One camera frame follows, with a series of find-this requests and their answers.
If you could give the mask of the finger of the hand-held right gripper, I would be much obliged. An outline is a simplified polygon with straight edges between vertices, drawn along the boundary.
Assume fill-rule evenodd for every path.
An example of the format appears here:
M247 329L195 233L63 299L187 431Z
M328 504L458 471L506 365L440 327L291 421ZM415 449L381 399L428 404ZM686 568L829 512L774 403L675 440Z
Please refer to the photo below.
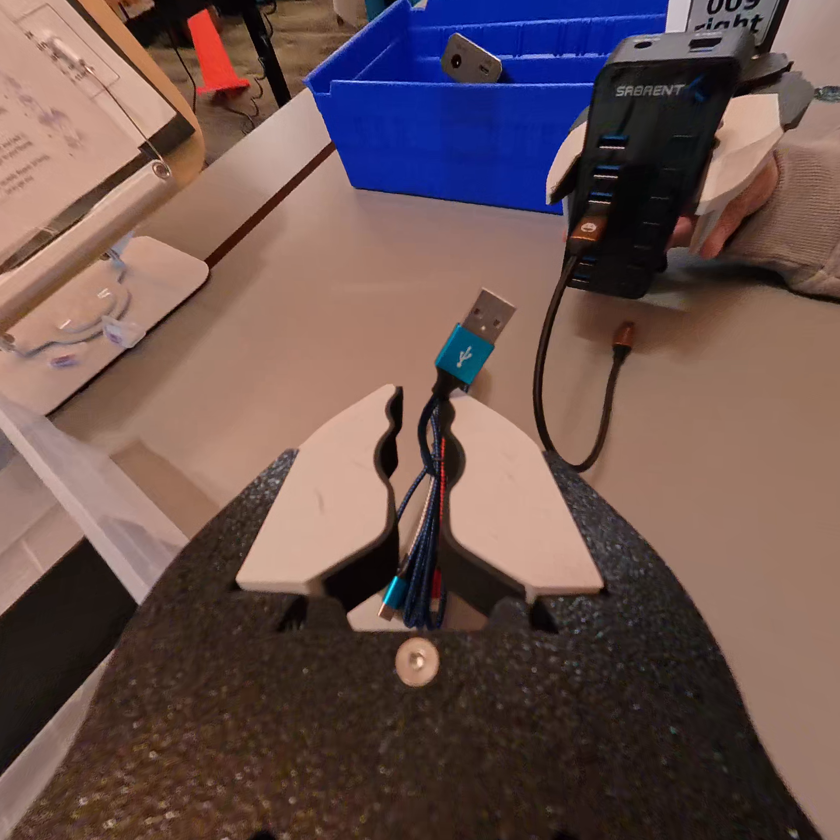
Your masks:
M585 147L589 111L585 108L574 121L568 136L553 158L545 183L547 205L561 203L576 189L580 159Z
M730 100L716 132L696 215L722 210L739 195L769 157L783 134L776 93L752 93Z

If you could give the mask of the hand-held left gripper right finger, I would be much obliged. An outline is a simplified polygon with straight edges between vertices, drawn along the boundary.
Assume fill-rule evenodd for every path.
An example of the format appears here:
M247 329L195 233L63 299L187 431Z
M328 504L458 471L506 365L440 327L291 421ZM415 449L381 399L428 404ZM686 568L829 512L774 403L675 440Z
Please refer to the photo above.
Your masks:
M600 592L602 575L539 446L469 395L442 406L442 426L447 589L473 608Z

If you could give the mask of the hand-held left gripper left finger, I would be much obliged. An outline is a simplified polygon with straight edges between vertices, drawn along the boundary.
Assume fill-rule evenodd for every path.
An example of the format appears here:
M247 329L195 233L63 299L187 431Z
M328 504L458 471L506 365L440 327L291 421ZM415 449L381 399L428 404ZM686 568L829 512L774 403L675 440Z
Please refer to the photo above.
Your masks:
M391 581L402 425L403 389L386 384L299 447L237 573L240 590L364 602Z

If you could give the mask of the black USB hub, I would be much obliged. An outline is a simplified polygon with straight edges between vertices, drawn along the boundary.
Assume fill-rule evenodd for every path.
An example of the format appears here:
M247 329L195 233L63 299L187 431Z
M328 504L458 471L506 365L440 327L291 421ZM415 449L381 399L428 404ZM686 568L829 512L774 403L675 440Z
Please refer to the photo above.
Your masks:
M639 299L667 268L753 38L625 38L595 79L569 211L567 287Z

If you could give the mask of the person's right forearm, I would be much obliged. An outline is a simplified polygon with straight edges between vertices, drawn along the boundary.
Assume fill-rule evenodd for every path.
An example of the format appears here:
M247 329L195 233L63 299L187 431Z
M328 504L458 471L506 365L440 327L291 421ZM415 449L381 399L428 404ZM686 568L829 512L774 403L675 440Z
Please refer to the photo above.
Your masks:
M779 172L773 193L722 255L775 272L793 293L838 301L838 134L782 143L773 157Z

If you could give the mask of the grey desk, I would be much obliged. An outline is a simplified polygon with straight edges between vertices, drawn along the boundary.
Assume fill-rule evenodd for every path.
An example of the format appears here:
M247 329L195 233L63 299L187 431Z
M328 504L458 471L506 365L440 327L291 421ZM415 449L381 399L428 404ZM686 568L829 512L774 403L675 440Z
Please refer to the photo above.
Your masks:
M50 420L193 536L281 451L394 383L402 493L419 470L434 357L480 287L518 312L477 391L535 437L532 363L562 224L353 189L304 91L141 228L205 260L210 279ZM635 322L586 478L687 589L777 769L838 838L838 305L749 272L671 265L686 283L677 309L563 297L550 434L583 459L611 339Z

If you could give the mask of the person's right hand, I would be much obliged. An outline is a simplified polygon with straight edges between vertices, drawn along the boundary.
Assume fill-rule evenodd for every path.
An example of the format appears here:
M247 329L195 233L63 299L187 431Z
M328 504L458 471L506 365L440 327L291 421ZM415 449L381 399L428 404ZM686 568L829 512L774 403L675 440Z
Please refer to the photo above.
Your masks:
M726 243L736 234L744 220L756 214L770 200L779 177L779 166L772 154L752 182L723 208L717 222L710 228L708 236L700 244L696 254L702 259L719 257ZM699 221L701 218L696 216L680 217L666 248L689 247Z

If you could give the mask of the blue plastic bin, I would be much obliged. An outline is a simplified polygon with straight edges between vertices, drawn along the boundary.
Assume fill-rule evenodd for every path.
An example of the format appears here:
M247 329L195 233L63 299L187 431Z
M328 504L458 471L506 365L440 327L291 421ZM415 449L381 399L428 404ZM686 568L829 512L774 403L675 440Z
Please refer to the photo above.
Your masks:
M306 78L355 188L553 215L553 158L593 82L666 1L394 2ZM458 32L499 57L497 83L450 80Z

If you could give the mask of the grey metal adapter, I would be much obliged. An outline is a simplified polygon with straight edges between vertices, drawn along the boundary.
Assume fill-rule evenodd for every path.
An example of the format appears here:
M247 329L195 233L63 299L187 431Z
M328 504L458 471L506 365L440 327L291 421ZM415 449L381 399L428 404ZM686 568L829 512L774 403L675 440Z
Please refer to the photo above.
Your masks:
M503 73L499 57L458 32L448 38L440 67L450 80L464 84L497 83Z

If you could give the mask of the clear plastic bin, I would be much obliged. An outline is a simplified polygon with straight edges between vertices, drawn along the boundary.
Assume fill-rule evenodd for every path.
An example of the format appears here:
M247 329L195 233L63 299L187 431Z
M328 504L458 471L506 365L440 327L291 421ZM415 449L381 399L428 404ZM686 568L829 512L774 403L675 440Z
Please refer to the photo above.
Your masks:
M6 438L82 538L2 611L2 771L111 654L185 534L100 450L2 397Z

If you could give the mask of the black table leg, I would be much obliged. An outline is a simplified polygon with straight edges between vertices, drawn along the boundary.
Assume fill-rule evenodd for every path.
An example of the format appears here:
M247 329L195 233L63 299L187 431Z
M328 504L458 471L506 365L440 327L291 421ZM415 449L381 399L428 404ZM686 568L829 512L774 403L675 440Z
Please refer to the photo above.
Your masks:
M272 35L266 17L261 12L257 1L242 1L240 6L241 16L269 88L278 108L282 109L291 100L291 93L272 43Z

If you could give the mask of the orange traffic cone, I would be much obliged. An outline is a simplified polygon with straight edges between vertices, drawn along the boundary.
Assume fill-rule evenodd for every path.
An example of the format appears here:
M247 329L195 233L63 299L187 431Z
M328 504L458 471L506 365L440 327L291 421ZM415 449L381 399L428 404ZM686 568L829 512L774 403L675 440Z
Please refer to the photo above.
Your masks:
M202 78L197 94L239 95L248 89L249 80L241 77L234 68L208 8L189 17L186 25Z

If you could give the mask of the document display stand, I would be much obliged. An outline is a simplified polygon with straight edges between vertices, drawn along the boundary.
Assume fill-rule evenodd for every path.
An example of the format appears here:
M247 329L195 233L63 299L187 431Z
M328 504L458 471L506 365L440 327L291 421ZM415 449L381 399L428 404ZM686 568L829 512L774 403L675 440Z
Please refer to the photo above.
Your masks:
M48 415L203 286L136 234L193 126L79 2L2 2L2 398Z

